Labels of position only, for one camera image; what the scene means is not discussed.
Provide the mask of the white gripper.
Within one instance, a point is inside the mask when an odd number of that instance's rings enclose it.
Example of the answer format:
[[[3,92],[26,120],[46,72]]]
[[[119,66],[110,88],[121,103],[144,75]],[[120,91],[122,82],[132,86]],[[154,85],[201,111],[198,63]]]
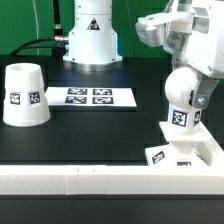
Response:
[[[163,12],[139,17],[136,31],[144,44],[199,71],[191,105],[206,109],[216,78],[224,78],[224,0],[170,0]]]

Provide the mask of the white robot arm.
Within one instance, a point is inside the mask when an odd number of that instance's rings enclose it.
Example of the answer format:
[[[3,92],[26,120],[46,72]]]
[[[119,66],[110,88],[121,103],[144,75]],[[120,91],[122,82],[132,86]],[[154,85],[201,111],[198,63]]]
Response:
[[[136,31],[144,44],[163,47],[209,78],[193,96],[194,106],[206,107],[206,91],[224,79],[224,0],[170,0],[163,12],[140,17]],[[63,60],[86,71],[122,60],[112,28],[112,0],[75,0],[75,25]]]

